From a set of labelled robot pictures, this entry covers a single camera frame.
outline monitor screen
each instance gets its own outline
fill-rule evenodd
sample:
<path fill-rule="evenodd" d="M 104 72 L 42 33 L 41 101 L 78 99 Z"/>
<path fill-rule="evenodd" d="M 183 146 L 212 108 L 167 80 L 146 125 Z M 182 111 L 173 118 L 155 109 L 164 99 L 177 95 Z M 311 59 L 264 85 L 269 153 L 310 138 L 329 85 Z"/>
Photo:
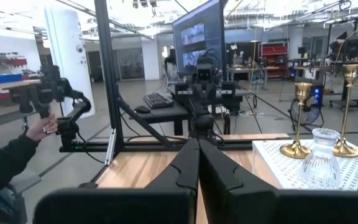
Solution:
<path fill-rule="evenodd" d="M 173 22 L 178 72 L 195 72 L 197 59 L 208 54 L 218 58 L 215 67 L 226 73 L 223 10 L 220 0 L 210 0 Z"/>

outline metal bracket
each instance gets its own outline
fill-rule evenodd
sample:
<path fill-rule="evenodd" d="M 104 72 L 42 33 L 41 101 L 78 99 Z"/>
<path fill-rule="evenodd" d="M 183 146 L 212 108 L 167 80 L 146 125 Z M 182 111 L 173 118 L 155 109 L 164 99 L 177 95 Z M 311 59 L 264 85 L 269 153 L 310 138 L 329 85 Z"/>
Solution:
<path fill-rule="evenodd" d="M 112 157 L 114 155 L 114 146 L 116 145 L 117 131 L 115 129 L 111 130 L 109 144 L 107 146 L 106 159 L 104 160 L 104 165 L 109 166 L 112 162 Z"/>

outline computer mouse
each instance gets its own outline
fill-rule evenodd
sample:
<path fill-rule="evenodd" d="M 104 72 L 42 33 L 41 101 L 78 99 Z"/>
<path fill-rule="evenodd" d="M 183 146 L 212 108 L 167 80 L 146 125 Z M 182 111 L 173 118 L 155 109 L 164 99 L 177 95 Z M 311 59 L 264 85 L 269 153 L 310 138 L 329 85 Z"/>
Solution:
<path fill-rule="evenodd" d="M 134 111 L 136 113 L 150 113 L 150 109 L 146 106 L 137 106 Z"/>

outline gold candlestick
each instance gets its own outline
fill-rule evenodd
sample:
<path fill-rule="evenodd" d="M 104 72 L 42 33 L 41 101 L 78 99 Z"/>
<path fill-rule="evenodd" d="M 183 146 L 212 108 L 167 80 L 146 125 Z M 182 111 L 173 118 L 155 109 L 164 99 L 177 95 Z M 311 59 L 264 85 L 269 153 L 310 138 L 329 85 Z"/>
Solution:
<path fill-rule="evenodd" d="M 341 138 L 338 140 L 336 145 L 333 147 L 333 154 L 335 156 L 341 157 L 357 157 L 358 150 L 354 149 L 351 146 L 348 146 L 345 139 L 345 132 L 346 132 L 346 123 L 347 123 L 347 111 L 349 110 L 349 102 L 351 99 L 351 91 L 358 76 L 358 64 L 353 65 L 343 65 L 344 67 L 344 76 L 347 81 L 347 98 L 346 98 L 346 106 L 345 106 L 345 113 L 343 116 L 342 121 L 342 129 L 341 129 Z"/>
<path fill-rule="evenodd" d="M 295 85 L 297 86 L 296 98 L 299 101 L 296 137 L 293 143 L 285 144 L 280 147 L 280 152 L 294 159 L 304 159 L 309 153 L 311 153 L 311 150 L 300 144 L 299 137 L 301 128 L 302 106 L 304 105 L 305 100 L 309 97 L 311 83 L 296 83 Z"/>

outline white cylinder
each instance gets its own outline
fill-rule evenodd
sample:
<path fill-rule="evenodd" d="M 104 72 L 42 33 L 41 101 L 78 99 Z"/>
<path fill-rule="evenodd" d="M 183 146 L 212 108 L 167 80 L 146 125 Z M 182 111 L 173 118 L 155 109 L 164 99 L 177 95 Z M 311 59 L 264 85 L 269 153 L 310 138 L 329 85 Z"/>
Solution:
<path fill-rule="evenodd" d="M 91 80 L 77 13 L 62 4 L 51 3 L 44 8 L 44 16 L 53 64 L 59 66 L 61 77 L 67 78 L 74 90 L 83 92 L 90 100 L 92 109 L 82 118 L 94 115 Z M 64 116 L 73 110 L 72 103 L 71 99 L 65 99 Z"/>
<path fill-rule="evenodd" d="M 298 47 L 302 47 L 303 29 L 301 27 L 292 28 L 288 31 L 288 38 L 290 39 L 288 48 L 288 58 L 297 59 L 301 55 L 298 54 Z"/>

